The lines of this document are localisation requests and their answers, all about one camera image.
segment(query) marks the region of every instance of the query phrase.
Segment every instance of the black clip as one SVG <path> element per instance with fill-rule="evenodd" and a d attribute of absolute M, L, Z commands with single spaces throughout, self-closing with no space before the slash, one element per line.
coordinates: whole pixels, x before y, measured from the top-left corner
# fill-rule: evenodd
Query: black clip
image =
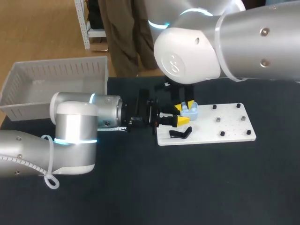
<path fill-rule="evenodd" d="M 169 134 L 171 138 L 187 139 L 188 136 L 192 133 L 192 131 L 193 131 L 192 127 L 189 127 L 184 133 L 176 130 L 170 130 Z"/>

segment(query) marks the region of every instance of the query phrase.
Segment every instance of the metal shelf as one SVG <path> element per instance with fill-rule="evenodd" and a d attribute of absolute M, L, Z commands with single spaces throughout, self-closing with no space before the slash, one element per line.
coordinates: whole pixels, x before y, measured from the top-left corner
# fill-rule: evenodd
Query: metal shelf
<path fill-rule="evenodd" d="M 84 42 L 85 49 L 90 49 L 90 41 L 89 38 L 105 38 L 106 33 L 104 29 L 92 29 L 90 27 L 90 22 L 87 22 L 85 24 L 84 19 L 84 0 L 74 0 L 77 16 L 78 16 L 78 22 L 81 29 L 81 34 Z"/>

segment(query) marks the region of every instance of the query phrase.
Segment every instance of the white board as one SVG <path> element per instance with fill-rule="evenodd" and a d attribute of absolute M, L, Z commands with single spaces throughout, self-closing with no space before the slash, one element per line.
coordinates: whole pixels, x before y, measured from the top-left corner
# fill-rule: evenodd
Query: white board
<path fill-rule="evenodd" d="M 216 105 L 199 105 L 198 118 L 182 127 L 171 127 L 160 125 L 157 128 L 157 142 L 161 146 L 166 145 L 185 145 L 185 144 L 205 144 L 205 143 L 228 143 L 228 142 L 249 142 L 256 139 L 255 132 L 251 125 L 243 104 L 237 108 L 237 103 Z M 170 116 L 169 114 L 160 114 L 162 116 Z M 193 132 L 187 139 L 171 138 L 170 130 L 185 132 L 188 127 L 192 127 Z"/>

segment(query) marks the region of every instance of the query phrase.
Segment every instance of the cable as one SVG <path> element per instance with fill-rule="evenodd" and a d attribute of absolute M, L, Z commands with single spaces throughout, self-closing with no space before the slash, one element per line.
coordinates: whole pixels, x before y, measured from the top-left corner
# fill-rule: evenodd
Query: cable
<path fill-rule="evenodd" d="M 48 135 L 44 135 L 42 136 L 42 138 L 47 137 L 50 143 L 50 157 L 49 157 L 49 166 L 48 166 L 48 171 L 44 170 L 43 168 L 30 163 L 26 160 L 23 159 L 19 159 L 19 158 L 15 158 L 15 157 L 7 157 L 7 156 L 1 156 L 0 155 L 0 160 L 4 160 L 4 161 L 11 161 L 14 163 L 18 163 L 21 165 L 25 165 L 27 167 L 30 167 L 40 173 L 42 173 L 44 175 L 44 180 L 46 185 L 51 188 L 51 189 L 58 189 L 58 187 L 60 186 L 60 182 L 58 181 L 58 179 L 56 179 L 53 175 L 52 175 L 52 166 L 53 166 L 53 152 L 54 152 L 54 144 L 53 144 L 53 140 L 50 136 Z M 52 180 L 54 182 L 55 185 L 52 185 L 49 180 Z"/>
<path fill-rule="evenodd" d="M 49 135 L 43 135 L 41 138 L 48 138 L 50 143 L 50 156 L 49 156 L 49 165 L 48 171 L 44 174 L 44 180 L 46 185 L 51 189 L 58 189 L 60 186 L 60 182 L 52 175 L 52 167 L 53 167 L 53 158 L 54 158 L 54 144 L 53 139 Z"/>

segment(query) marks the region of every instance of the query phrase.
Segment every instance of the plastic bin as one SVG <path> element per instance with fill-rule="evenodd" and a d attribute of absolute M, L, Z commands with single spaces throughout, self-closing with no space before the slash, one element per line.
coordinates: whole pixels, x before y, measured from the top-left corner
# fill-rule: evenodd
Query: plastic bin
<path fill-rule="evenodd" d="M 107 94 L 107 57 L 16 62 L 0 93 L 0 110 L 12 121 L 49 118 L 56 92 Z"/>

